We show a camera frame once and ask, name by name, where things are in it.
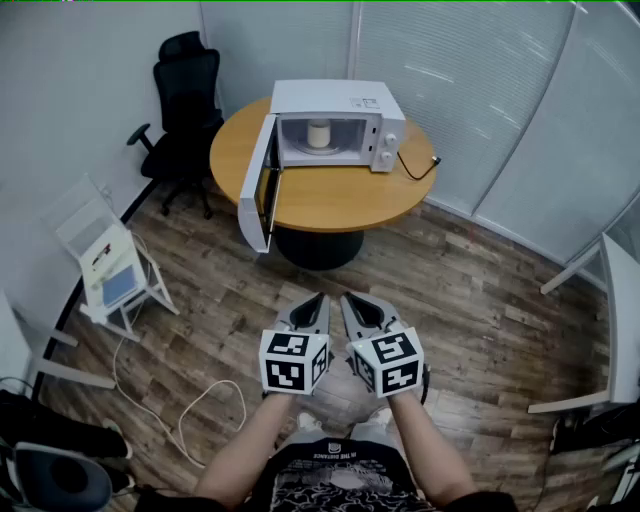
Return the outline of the person's left forearm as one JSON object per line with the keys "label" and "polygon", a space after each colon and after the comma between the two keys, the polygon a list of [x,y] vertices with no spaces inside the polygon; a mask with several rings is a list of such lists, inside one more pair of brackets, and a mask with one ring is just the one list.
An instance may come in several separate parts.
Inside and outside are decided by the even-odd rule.
{"label": "person's left forearm", "polygon": [[268,395],[206,466],[194,494],[228,510],[242,505],[264,471],[294,401],[290,394]]}

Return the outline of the white venetian blinds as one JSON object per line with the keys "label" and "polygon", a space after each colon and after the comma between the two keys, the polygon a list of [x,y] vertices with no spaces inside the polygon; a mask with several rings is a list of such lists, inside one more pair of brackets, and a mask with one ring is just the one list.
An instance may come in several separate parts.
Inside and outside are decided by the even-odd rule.
{"label": "white venetian blinds", "polygon": [[278,79],[384,82],[441,164],[428,200],[568,263],[640,196],[640,5],[213,2],[232,114]]}

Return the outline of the blue pad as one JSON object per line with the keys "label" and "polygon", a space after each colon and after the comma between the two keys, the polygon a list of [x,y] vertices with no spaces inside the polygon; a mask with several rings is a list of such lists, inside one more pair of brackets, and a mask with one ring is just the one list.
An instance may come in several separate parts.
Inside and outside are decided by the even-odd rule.
{"label": "blue pad", "polygon": [[102,298],[104,306],[111,307],[133,293],[136,288],[134,268],[129,265],[103,282]]}

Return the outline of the person's right forearm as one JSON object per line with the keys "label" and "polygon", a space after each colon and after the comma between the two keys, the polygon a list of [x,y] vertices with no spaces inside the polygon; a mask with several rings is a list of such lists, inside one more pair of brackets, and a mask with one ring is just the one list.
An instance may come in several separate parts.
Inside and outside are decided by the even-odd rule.
{"label": "person's right forearm", "polygon": [[411,392],[388,398],[409,467],[418,487],[437,507],[477,491],[459,452],[445,439]]}

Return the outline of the grey and black chair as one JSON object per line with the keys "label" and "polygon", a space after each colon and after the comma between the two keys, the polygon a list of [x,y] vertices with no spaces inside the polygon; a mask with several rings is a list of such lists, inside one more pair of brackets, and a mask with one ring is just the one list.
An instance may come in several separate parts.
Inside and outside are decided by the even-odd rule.
{"label": "grey and black chair", "polygon": [[13,466],[21,496],[40,512],[101,512],[112,498],[107,472],[80,453],[20,442]]}

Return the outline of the beige flat box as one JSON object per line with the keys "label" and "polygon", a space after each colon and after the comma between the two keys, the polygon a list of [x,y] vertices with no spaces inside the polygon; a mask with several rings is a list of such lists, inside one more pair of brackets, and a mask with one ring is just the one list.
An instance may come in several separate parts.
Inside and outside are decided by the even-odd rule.
{"label": "beige flat box", "polygon": [[116,224],[107,228],[79,259],[84,284],[97,288],[108,280],[132,244],[131,233],[127,229]]}

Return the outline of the white microwave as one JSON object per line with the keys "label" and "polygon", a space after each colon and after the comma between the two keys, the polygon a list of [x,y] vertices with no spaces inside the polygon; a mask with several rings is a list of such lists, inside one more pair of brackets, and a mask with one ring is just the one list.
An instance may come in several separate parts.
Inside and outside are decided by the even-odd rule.
{"label": "white microwave", "polygon": [[[307,144],[310,119],[331,121],[324,149]],[[281,173],[294,167],[366,166],[389,173],[405,138],[406,119],[382,82],[278,80],[238,202],[241,232],[251,248],[270,248]]]}

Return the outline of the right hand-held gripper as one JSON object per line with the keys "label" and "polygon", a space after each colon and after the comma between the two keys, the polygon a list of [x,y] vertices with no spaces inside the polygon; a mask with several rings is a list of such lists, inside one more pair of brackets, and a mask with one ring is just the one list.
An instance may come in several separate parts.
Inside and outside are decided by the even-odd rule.
{"label": "right hand-held gripper", "polygon": [[345,292],[340,307],[349,338],[347,363],[369,392],[386,398],[424,383],[424,351],[417,332],[391,303]]}

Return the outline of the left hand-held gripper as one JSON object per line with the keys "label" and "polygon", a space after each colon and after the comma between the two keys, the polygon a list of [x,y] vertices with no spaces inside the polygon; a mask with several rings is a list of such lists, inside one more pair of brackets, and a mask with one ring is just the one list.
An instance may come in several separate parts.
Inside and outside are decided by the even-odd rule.
{"label": "left hand-held gripper", "polygon": [[265,392],[313,393],[330,364],[329,323],[330,298],[324,293],[294,301],[278,313],[274,328],[289,331],[262,332],[259,363]]}

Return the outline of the round wooden table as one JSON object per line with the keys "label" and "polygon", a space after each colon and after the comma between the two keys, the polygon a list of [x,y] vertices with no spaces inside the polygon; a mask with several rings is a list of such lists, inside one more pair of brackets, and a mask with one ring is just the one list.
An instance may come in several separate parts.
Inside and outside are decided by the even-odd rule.
{"label": "round wooden table", "polygon": [[[210,149],[215,182],[233,203],[268,113],[263,98],[235,113]],[[292,264],[312,271],[339,268],[355,258],[366,230],[395,221],[421,204],[435,183],[436,152],[414,121],[389,173],[366,167],[302,167],[283,171],[273,239]]]}

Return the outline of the white desk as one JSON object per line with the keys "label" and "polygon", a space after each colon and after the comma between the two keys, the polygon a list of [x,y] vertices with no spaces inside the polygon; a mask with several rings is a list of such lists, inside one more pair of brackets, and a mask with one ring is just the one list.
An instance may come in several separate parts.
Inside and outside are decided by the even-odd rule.
{"label": "white desk", "polygon": [[49,328],[30,318],[18,307],[13,307],[5,292],[0,289],[0,379],[7,377],[9,380],[27,381],[27,377],[34,371],[97,388],[115,388],[112,378],[65,366],[44,356],[37,357],[24,335],[22,326],[28,326],[47,339],[54,339],[71,347],[78,346],[78,340],[73,336]]}
{"label": "white desk", "polygon": [[608,235],[540,287],[546,295],[599,257],[605,274],[609,321],[609,373],[606,389],[556,402],[534,404],[530,414],[563,412],[640,399],[640,263]]}

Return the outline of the white folding chair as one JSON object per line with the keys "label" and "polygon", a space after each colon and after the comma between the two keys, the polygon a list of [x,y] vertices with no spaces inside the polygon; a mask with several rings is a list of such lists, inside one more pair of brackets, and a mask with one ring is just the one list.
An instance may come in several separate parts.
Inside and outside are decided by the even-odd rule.
{"label": "white folding chair", "polygon": [[[140,337],[134,332],[132,315],[146,300],[154,300],[175,315],[179,313],[168,293],[159,266],[143,241],[124,225],[87,175],[53,203],[43,214],[43,221],[79,266],[85,294],[79,310],[93,323],[122,338],[138,342]],[[123,300],[105,307],[102,298],[103,283],[97,288],[86,286],[79,259],[90,244],[112,224],[127,229],[133,242],[131,250],[120,261],[114,274],[132,265],[137,288]]]}

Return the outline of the black office chair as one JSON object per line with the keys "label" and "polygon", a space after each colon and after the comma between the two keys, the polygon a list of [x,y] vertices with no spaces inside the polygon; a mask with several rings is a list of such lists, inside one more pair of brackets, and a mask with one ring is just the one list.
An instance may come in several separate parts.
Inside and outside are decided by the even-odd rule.
{"label": "black office chair", "polygon": [[127,140],[141,143],[147,150],[141,174],[157,181],[174,181],[175,188],[161,204],[161,214],[169,214],[173,200],[188,187],[201,197],[204,218],[213,211],[207,199],[204,179],[211,175],[209,153],[214,137],[224,124],[216,106],[216,80],[220,54],[207,49],[197,31],[165,40],[153,67],[164,134],[152,143],[146,135],[150,125],[141,125]]}

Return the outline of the white cup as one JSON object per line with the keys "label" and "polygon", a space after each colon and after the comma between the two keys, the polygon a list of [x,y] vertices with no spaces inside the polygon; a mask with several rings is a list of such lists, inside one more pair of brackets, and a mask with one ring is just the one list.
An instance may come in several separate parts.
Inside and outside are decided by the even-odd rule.
{"label": "white cup", "polygon": [[331,142],[331,121],[310,119],[307,124],[307,144],[313,149],[324,149]]}

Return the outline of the person's black printed shirt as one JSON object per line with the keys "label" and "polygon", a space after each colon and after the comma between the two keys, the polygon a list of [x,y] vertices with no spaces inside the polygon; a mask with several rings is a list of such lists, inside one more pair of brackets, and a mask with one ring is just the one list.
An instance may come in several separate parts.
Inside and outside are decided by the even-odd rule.
{"label": "person's black printed shirt", "polygon": [[419,497],[400,452],[325,438],[273,455],[235,512],[518,512],[511,495],[479,491],[441,509]]}

